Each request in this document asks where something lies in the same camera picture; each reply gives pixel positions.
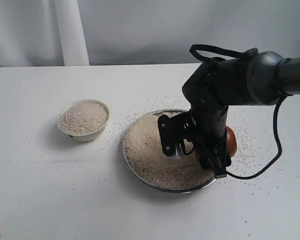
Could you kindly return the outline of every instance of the white backdrop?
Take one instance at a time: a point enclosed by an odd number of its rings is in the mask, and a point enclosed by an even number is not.
[[[0,67],[189,63],[192,44],[300,56],[300,0],[0,0]]]

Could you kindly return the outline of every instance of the rice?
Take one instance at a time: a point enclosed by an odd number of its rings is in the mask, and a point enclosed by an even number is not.
[[[97,102],[81,102],[64,112],[58,121],[68,135],[85,135],[101,128],[107,121],[105,108]]]
[[[158,117],[147,115],[139,118],[124,137],[125,156],[135,172],[147,182],[171,190],[190,189],[213,179],[213,171],[202,170],[194,153],[182,158],[165,156]],[[185,145],[187,151],[192,148],[192,143],[185,141]]]

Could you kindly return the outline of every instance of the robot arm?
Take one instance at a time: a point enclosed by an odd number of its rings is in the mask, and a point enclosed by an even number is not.
[[[212,52],[233,57],[208,58],[198,51]],[[273,131],[278,145],[277,156],[257,177],[281,155],[282,149],[277,132],[277,116],[282,101],[290,95],[300,95],[300,58],[283,58],[256,48],[236,52],[209,45],[193,45],[190,52],[203,63],[182,87],[191,108],[169,118],[158,119],[162,151],[168,157],[190,154],[184,151],[184,139],[193,142],[193,150],[200,155],[203,169],[212,169],[216,178],[226,177],[226,167],[231,165],[227,153],[226,120],[229,106],[276,105],[273,115]]]

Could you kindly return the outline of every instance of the metal plate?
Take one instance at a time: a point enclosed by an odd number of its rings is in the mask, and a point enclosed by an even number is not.
[[[148,114],[145,114],[144,116],[149,116],[149,115],[160,115],[162,113],[166,113],[166,112],[170,112],[170,113],[185,113],[187,111],[185,110],[180,110],[180,109],[163,109],[163,110],[158,110],[158,111],[153,111],[153,112],[150,112]],[[127,168],[129,169],[129,171],[136,177],[138,178],[140,181],[142,181],[143,183],[155,188],[155,189],[158,189],[160,191],[163,191],[163,192],[168,192],[168,193],[177,193],[177,194],[185,194],[185,193],[191,193],[191,192],[194,192],[194,191],[197,191],[197,190],[200,190],[200,189],[203,189],[207,186],[209,186],[210,184],[212,184],[216,179],[213,177],[211,178],[209,181],[205,182],[205,183],[202,183],[198,186],[195,186],[195,187],[191,187],[191,188],[185,188],[185,189],[170,189],[170,188],[163,188],[163,187],[160,187],[158,185],[155,185],[151,182],[148,182],[147,180],[145,180],[144,178],[142,178],[134,169],[133,167],[130,165],[129,163],[129,160],[127,158],[127,154],[126,154],[126,151],[125,151],[125,137],[123,137],[123,141],[122,141],[122,151],[123,151],[123,157],[124,157],[124,161],[125,161],[125,164],[127,166]]]

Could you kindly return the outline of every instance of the white table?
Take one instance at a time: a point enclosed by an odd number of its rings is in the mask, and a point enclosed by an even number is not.
[[[217,180],[168,194],[133,177],[121,137],[141,115],[188,109],[181,91],[197,64],[0,68],[0,239],[300,240],[300,96],[279,112],[282,158],[258,179]],[[56,127],[80,99],[108,104],[106,131],[79,143]],[[230,107],[230,170],[249,175],[277,152],[273,107]]]

